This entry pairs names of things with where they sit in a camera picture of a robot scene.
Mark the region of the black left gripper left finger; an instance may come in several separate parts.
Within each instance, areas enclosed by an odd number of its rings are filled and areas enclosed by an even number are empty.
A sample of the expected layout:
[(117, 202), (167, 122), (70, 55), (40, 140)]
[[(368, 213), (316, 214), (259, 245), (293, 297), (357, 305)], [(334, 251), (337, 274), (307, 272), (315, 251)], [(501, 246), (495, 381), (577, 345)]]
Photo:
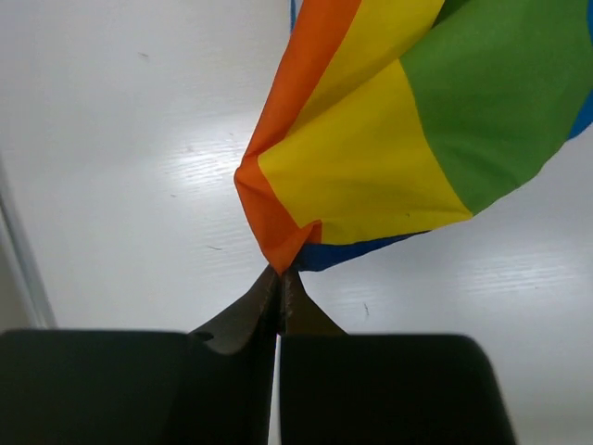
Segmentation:
[(5, 444), (264, 444), (278, 277), (196, 330), (9, 330), (1, 336)]

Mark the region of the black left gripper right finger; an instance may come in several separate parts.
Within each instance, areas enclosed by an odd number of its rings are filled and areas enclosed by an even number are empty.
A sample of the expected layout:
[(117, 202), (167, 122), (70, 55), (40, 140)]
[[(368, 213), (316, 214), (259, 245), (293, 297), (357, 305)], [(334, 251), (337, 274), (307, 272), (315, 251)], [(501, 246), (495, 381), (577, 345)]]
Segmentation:
[(281, 281), (283, 444), (514, 444), (493, 366), (470, 337), (350, 335)]

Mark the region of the rainbow striped shorts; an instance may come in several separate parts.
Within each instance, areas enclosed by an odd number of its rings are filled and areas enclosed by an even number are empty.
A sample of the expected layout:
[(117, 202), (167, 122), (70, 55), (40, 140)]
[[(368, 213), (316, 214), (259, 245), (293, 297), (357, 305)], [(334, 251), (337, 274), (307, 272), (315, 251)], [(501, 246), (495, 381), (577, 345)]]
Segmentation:
[(592, 121), (592, 4), (305, 1), (234, 182), (263, 256), (321, 271), (471, 219)]

